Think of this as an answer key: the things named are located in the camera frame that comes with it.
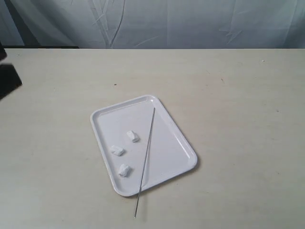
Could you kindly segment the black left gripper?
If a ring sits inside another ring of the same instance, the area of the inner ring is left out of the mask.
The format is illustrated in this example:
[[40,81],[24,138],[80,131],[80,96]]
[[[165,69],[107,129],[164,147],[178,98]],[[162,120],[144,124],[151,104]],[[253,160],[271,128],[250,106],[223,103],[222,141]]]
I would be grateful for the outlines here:
[[19,77],[15,67],[11,63],[3,63],[7,58],[7,53],[0,44],[0,99],[9,95],[11,92],[22,86],[21,78]]

